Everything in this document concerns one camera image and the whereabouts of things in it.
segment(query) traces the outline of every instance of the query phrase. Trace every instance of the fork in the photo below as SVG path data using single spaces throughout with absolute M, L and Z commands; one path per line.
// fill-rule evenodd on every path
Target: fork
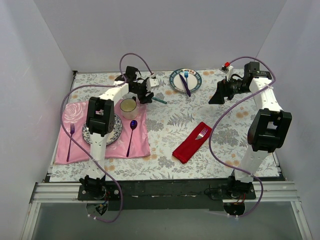
M 185 77 L 186 85 L 188 86 L 189 73 L 188 73 L 187 71 L 184 72 L 184 77 Z
M 198 136 L 196 137 L 195 140 L 202 139 L 206 135 L 207 132 L 208 132 L 208 129 L 206 129 L 206 128 L 202 129 L 202 131 L 198 134 Z
M 72 135 L 75 133 L 75 124 L 71 123 L 70 124 L 70 135 L 72 137 Z M 68 156 L 66 157 L 66 162 L 69 162 L 69 157 L 70 157 L 70 146 L 71 146 L 71 138 L 70 138 L 70 143 L 69 143 L 69 150 L 68 150 Z

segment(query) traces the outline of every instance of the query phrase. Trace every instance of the red object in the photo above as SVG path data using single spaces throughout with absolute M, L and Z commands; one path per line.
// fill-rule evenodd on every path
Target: red object
M 198 134 L 207 128 L 208 131 L 203 138 L 196 140 Z M 198 151 L 198 149 L 209 138 L 211 133 L 211 127 L 204 122 L 200 122 L 199 125 L 190 133 L 186 140 L 180 144 L 172 153 L 174 157 L 180 160 L 181 163 L 186 164 L 189 159 Z

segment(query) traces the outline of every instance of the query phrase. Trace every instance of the cup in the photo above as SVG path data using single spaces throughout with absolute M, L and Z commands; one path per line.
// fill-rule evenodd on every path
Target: cup
M 125 119 L 132 120 L 138 116 L 136 98 L 127 98 L 120 103 L 121 114 Z

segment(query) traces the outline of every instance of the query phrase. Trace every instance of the spoon handle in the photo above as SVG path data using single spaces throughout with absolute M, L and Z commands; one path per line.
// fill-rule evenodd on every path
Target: spoon handle
M 129 143 L 128 151 L 126 152 L 126 157 L 129 157 L 130 145 L 131 145 L 131 139 L 132 139 L 132 133 L 133 133 L 133 132 L 134 132 L 134 131 L 132 130 L 132 131 L 131 131 L 131 137 L 130 137 L 130 143 Z

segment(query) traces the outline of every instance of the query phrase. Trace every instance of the white wall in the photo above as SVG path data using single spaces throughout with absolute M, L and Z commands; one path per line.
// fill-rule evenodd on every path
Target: white wall
M 0 1 L 0 239 L 19 239 L 72 71 L 32 0 Z
M 256 56 L 286 0 L 34 0 L 72 70 L 218 68 Z M 145 70 L 139 60 L 131 64 Z M 245 62 L 237 62 L 243 67 Z
M 311 234 L 320 239 L 320 2 L 288 0 L 258 57 L 277 76 L 278 102 L 292 113 L 281 169 L 294 180 Z

